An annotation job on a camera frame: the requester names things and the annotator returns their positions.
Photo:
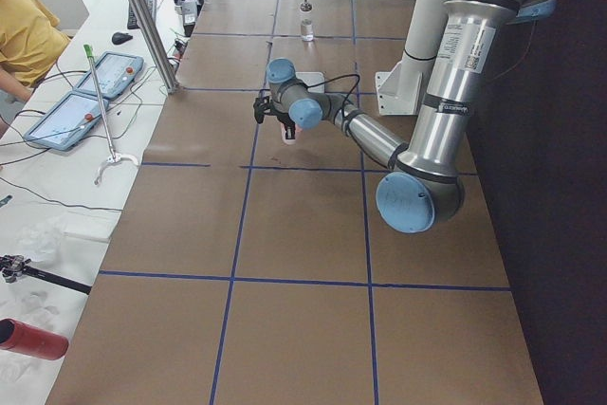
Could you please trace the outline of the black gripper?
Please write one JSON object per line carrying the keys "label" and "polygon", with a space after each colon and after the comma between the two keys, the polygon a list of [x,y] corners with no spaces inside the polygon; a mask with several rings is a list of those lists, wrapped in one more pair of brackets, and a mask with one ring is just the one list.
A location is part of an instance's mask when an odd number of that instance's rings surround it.
{"label": "black gripper", "polygon": [[277,105],[273,105],[271,107],[271,114],[277,118],[277,120],[282,123],[285,127],[292,127],[293,120],[290,118],[287,112],[282,112],[278,109]]}

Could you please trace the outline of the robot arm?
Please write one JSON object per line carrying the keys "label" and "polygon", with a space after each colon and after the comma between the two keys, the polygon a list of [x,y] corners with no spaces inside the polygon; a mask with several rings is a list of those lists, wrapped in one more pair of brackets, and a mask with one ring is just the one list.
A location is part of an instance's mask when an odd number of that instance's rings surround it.
{"label": "robot arm", "polygon": [[377,209],[394,230],[417,233],[452,218],[465,190],[455,156],[483,84],[499,30],[543,19],[557,0],[416,0],[402,57],[376,75],[383,115],[413,115],[404,140],[357,108],[348,97],[316,93],[292,62],[267,65],[269,93],[257,98],[254,117],[275,117],[293,139],[329,121],[387,170],[377,186]]}

